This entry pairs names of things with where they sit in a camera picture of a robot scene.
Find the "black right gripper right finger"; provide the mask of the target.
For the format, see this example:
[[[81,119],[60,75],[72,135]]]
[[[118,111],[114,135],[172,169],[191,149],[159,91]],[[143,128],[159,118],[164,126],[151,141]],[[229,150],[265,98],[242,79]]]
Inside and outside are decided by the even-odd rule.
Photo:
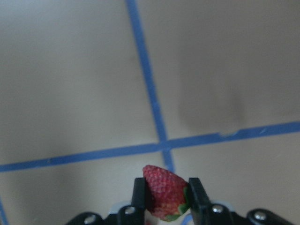
[[[220,201],[211,201],[199,178],[188,180],[188,201],[195,225],[233,225],[228,207]]]

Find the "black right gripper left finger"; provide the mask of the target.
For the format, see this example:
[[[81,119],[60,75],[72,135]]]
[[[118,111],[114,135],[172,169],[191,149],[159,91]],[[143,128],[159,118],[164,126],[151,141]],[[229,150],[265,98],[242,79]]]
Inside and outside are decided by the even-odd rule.
[[[145,223],[145,178],[135,178],[131,203],[117,213],[118,225],[143,225]]]

